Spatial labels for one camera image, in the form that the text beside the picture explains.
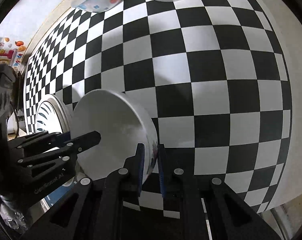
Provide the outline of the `black white checkered mat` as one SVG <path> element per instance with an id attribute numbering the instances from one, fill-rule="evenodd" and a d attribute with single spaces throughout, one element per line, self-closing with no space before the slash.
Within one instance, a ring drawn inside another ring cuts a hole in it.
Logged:
<path id="1" fill-rule="evenodd" d="M 292 99 L 284 53 L 257 0 L 69 9 L 27 63 L 27 133 L 46 94 L 72 111 L 98 88 L 138 101 L 185 172 L 216 175 L 256 212 L 272 208 Z"/>

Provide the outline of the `colourful printed box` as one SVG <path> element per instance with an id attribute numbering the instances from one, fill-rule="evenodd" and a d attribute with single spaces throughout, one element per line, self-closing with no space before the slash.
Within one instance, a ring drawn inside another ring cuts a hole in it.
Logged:
<path id="1" fill-rule="evenodd" d="M 14 41 L 8 37 L 0 37 L 0 64 L 18 68 L 22 62 L 26 46 L 23 41 Z"/>

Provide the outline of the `white bowl red pattern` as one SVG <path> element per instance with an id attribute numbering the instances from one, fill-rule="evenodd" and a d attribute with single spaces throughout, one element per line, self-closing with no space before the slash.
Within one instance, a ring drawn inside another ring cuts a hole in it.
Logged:
<path id="1" fill-rule="evenodd" d="M 92 180 L 106 177 L 134 156 L 139 143 L 145 147 L 143 181 L 152 173 L 158 152 L 158 135 L 148 112 L 126 94 L 96 89 L 77 103 L 71 123 L 71 138 L 97 131 L 98 145 L 81 152 L 78 163 Z"/>

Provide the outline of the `white plate blue stripes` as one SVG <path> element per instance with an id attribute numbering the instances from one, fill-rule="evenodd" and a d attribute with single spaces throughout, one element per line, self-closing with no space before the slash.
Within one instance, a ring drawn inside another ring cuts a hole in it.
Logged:
<path id="1" fill-rule="evenodd" d="M 66 133 L 70 124 L 71 115 L 65 104 L 55 95 L 44 95 L 35 115 L 35 132 Z"/>

